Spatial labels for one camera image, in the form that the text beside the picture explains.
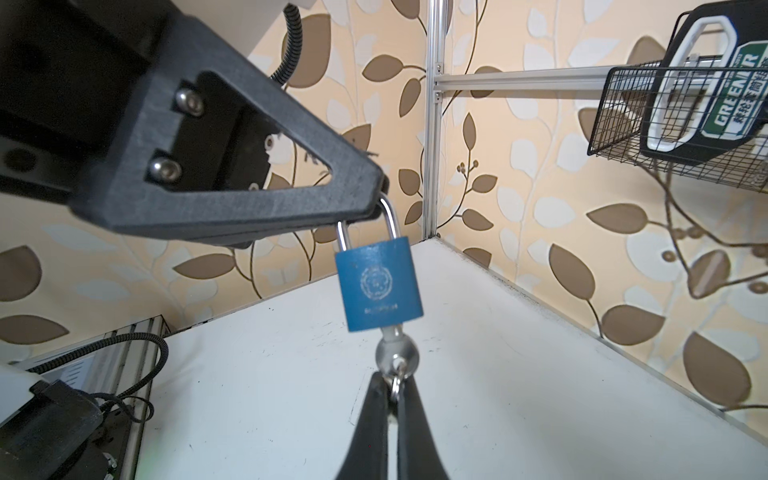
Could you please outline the blue padlock with keys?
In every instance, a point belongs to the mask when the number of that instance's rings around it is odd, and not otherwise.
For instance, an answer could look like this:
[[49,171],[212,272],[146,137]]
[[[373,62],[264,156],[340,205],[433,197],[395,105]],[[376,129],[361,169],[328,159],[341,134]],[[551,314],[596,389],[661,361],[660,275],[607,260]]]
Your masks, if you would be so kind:
[[339,222],[335,263],[348,330],[382,332],[375,361],[396,402],[420,362],[418,347],[403,326],[424,311],[410,243],[400,234],[395,208],[385,194],[378,208],[389,238],[354,248],[347,223]]

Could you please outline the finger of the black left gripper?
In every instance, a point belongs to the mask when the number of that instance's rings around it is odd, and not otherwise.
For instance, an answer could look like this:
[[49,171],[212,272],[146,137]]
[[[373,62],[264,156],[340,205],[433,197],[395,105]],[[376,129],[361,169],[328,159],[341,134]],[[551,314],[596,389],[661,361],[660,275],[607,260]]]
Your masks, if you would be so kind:
[[339,221],[372,220],[389,190],[381,174],[349,181],[262,191],[203,192],[179,210],[179,238],[214,246],[235,246],[269,236],[310,230]]

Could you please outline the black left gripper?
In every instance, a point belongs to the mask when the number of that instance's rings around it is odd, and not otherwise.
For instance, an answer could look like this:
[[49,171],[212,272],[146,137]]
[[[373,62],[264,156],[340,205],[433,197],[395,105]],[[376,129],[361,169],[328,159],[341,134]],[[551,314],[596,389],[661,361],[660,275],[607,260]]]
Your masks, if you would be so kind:
[[269,139],[293,141],[329,182],[380,178],[363,151],[179,12],[171,1],[2,2],[2,193],[64,204],[75,188],[69,206],[83,220],[179,237],[193,194],[271,190]]

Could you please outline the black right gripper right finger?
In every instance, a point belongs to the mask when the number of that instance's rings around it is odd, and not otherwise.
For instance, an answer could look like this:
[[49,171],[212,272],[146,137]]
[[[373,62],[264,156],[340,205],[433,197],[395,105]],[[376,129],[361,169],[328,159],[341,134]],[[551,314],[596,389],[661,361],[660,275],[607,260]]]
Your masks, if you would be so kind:
[[404,381],[396,402],[397,475],[400,480],[448,480],[414,377]]

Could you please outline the aluminium frame profile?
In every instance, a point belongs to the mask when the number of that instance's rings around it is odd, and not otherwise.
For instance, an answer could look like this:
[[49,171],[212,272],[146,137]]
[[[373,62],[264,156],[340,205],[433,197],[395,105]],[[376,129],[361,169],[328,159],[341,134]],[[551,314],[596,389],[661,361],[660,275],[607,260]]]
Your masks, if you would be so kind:
[[452,9],[446,1],[428,3],[422,206],[422,238],[424,240],[436,237],[438,231],[441,134],[443,113],[447,110],[444,106],[446,93],[471,90],[500,90],[513,93],[601,92],[610,70],[608,66],[593,66],[448,75],[445,73],[445,42],[448,19],[451,15]]

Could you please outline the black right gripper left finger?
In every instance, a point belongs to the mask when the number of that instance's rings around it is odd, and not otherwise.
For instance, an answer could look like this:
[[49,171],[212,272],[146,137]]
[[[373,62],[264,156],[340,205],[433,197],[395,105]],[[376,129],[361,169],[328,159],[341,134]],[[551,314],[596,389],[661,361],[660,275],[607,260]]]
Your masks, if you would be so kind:
[[388,479],[389,413],[389,386],[382,374],[375,372],[337,480]]

